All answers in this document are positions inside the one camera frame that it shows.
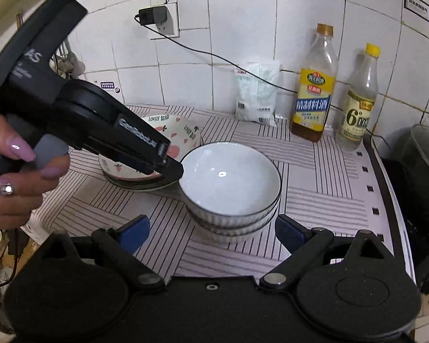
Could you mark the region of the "lower white stacked bowl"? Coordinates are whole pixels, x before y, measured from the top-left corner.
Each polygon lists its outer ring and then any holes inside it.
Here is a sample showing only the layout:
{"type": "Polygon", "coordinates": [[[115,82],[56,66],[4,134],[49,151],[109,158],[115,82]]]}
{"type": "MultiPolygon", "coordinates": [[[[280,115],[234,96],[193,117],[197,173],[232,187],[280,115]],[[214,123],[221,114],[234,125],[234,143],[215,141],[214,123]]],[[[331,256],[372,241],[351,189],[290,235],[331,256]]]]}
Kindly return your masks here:
{"type": "Polygon", "coordinates": [[[189,215],[191,219],[196,223],[198,230],[202,236],[216,243],[230,244],[237,242],[245,242],[251,238],[259,236],[262,232],[267,230],[268,225],[270,225],[273,219],[277,217],[278,209],[279,205],[277,204],[263,218],[248,225],[231,228],[224,228],[208,224],[208,222],[203,221],[192,212],[189,212],[189,215]]]}

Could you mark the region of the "black power adapter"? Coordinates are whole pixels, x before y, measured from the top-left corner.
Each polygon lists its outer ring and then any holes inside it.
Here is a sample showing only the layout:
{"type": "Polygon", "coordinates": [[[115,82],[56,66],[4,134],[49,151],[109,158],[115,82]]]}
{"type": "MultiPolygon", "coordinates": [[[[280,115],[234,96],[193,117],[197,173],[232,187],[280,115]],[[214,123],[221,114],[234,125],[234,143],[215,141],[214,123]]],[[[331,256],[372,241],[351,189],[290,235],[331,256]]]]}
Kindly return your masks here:
{"type": "Polygon", "coordinates": [[[138,10],[134,19],[141,26],[159,25],[168,20],[168,9],[164,5],[143,8],[138,10]]]}

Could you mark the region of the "white bowl with dark rim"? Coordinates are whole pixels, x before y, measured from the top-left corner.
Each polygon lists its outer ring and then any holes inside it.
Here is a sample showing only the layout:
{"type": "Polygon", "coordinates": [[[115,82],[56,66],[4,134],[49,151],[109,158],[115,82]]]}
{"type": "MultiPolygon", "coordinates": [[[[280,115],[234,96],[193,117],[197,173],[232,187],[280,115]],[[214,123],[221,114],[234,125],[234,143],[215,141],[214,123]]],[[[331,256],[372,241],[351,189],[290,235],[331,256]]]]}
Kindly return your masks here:
{"type": "Polygon", "coordinates": [[[281,196],[282,178],[272,160],[239,143],[201,145],[182,158],[180,192],[190,212],[224,228],[251,224],[281,196]]]}

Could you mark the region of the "lovely bear carrot plate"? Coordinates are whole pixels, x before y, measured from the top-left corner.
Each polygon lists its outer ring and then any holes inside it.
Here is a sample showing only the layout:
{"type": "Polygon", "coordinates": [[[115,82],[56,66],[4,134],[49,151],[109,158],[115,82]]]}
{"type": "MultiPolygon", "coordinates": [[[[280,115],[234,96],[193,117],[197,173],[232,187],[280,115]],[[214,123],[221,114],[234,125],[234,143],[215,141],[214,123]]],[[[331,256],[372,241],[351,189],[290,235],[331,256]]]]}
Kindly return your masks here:
{"type": "Polygon", "coordinates": [[[202,144],[201,127],[181,115],[141,119],[120,114],[113,126],[112,153],[99,156],[104,175],[116,185],[156,190],[182,176],[182,158],[202,144]]]}

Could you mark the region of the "white wall socket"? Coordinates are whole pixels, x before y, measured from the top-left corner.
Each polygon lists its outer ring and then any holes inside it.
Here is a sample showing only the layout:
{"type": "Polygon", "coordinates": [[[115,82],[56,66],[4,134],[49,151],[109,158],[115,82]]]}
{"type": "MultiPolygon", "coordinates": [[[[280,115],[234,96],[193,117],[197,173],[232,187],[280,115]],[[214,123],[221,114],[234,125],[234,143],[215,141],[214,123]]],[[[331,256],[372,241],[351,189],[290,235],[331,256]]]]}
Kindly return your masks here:
{"type": "Polygon", "coordinates": [[[178,13],[177,0],[151,0],[151,7],[158,8],[157,23],[149,26],[151,32],[148,33],[149,39],[159,40],[165,36],[178,38],[180,36],[180,20],[178,13]]]}

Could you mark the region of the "black gas stove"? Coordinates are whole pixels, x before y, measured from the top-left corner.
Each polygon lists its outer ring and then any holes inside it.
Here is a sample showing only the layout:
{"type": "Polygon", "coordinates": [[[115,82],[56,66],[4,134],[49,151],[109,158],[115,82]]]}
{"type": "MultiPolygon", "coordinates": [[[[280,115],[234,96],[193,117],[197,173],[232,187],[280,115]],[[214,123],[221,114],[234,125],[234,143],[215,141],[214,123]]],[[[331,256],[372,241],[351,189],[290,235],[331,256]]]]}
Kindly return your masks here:
{"type": "Polygon", "coordinates": [[[415,282],[429,294],[429,161],[410,138],[399,158],[377,156],[372,135],[362,143],[368,152],[391,229],[393,250],[402,251],[415,282]]]}

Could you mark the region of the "clear vinegar bottle yellow cap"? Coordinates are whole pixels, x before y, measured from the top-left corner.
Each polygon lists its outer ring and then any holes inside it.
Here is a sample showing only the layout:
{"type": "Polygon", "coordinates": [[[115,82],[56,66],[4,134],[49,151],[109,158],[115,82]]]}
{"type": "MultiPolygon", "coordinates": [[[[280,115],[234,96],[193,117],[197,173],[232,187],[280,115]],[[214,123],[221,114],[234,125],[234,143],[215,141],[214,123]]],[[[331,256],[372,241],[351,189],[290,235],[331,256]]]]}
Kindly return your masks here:
{"type": "Polygon", "coordinates": [[[364,60],[351,79],[335,140],[347,151],[356,150],[363,140],[378,96],[378,59],[380,47],[366,44],[364,60]]]}

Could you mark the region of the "white salt bag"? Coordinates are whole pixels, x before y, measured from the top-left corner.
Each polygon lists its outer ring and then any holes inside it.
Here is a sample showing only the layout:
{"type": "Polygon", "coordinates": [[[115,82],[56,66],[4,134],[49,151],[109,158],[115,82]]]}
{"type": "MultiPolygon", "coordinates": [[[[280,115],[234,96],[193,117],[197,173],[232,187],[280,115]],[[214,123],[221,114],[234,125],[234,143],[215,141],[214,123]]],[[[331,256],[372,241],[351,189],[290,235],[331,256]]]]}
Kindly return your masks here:
{"type": "Polygon", "coordinates": [[[281,65],[276,61],[248,62],[235,68],[235,117],[277,127],[275,116],[281,65]]]}

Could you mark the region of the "yellow label cooking wine bottle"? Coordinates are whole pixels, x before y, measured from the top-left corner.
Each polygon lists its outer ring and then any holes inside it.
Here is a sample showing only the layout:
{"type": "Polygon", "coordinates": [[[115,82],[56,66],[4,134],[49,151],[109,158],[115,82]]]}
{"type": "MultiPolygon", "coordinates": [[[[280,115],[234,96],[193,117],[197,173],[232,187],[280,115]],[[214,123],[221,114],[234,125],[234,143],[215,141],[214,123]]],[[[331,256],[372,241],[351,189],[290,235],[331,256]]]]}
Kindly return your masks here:
{"type": "Polygon", "coordinates": [[[291,132],[317,143],[325,129],[339,60],[332,45],[333,27],[319,23],[298,82],[291,132]]]}

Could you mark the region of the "black wok with glass lid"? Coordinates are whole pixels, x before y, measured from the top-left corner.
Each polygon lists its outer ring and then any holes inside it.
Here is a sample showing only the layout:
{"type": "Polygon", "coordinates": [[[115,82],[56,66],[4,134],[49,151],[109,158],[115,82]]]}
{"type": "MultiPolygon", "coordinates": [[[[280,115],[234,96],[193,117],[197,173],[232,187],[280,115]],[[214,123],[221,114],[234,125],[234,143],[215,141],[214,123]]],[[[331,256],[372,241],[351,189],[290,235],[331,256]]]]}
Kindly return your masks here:
{"type": "Polygon", "coordinates": [[[410,128],[400,152],[400,161],[416,184],[429,188],[429,126],[410,128]]]}

